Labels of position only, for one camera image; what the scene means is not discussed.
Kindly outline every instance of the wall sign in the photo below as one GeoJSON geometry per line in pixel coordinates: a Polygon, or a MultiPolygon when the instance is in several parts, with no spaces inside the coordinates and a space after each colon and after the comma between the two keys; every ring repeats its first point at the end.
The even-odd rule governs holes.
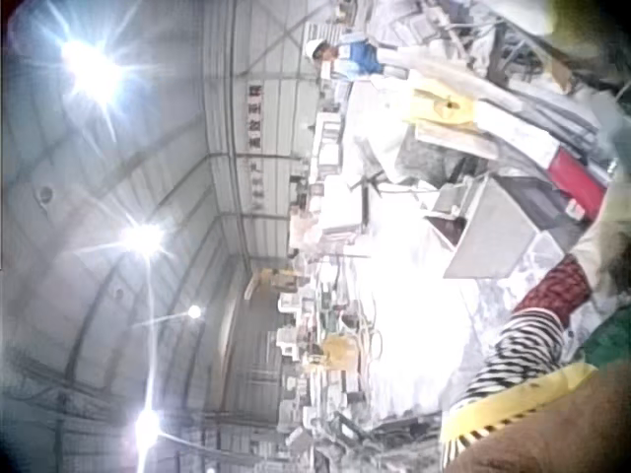
{"type": "MultiPolygon", "coordinates": [[[[252,155],[261,155],[263,117],[263,84],[250,82],[247,85],[247,151],[252,155]]],[[[247,158],[249,165],[249,183],[251,189],[251,212],[264,210],[265,191],[263,188],[263,168],[261,159],[247,158]]]]}

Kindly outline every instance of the yellow stripe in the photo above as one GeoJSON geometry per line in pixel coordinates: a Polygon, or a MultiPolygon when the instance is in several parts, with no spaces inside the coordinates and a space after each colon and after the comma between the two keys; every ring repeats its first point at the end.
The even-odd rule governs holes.
{"type": "Polygon", "coordinates": [[[596,368],[574,363],[561,370],[491,394],[454,412],[443,424],[441,442],[494,426],[574,391],[596,368]]]}

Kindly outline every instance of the blue shirt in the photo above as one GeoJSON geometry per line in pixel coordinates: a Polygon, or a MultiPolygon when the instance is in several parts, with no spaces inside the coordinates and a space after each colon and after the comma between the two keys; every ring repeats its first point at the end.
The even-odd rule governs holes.
{"type": "Polygon", "coordinates": [[[354,81],[370,74],[382,74],[384,66],[377,61],[377,49],[367,39],[355,35],[342,37],[333,72],[354,81]]]}

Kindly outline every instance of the ceiling light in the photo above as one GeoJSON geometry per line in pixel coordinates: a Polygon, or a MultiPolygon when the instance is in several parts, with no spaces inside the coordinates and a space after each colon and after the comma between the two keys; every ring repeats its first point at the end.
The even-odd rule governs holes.
{"type": "Polygon", "coordinates": [[[139,225],[126,229],[122,239],[129,251],[142,254],[145,258],[151,257],[162,249],[163,233],[155,225],[139,225]]]}
{"type": "Polygon", "coordinates": [[[192,305],[191,307],[188,308],[188,316],[190,318],[199,318],[201,317],[201,308],[199,308],[199,305],[192,305]]]}
{"type": "Polygon", "coordinates": [[[145,409],[136,421],[136,445],[138,451],[146,452],[156,444],[160,433],[160,420],[158,414],[145,409]]]}
{"type": "Polygon", "coordinates": [[[81,41],[66,42],[61,56],[75,77],[75,89],[106,106],[122,78],[122,68],[101,51],[81,41]]]}

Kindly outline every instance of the white hard hat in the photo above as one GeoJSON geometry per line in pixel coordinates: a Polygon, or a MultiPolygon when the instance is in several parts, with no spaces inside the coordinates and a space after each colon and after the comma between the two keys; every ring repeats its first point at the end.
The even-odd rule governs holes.
{"type": "Polygon", "coordinates": [[[320,37],[318,39],[312,39],[311,41],[307,41],[307,44],[305,44],[305,55],[309,57],[310,59],[313,59],[314,53],[325,42],[326,42],[326,39],[324,39],[323,37],[320,37]]]}

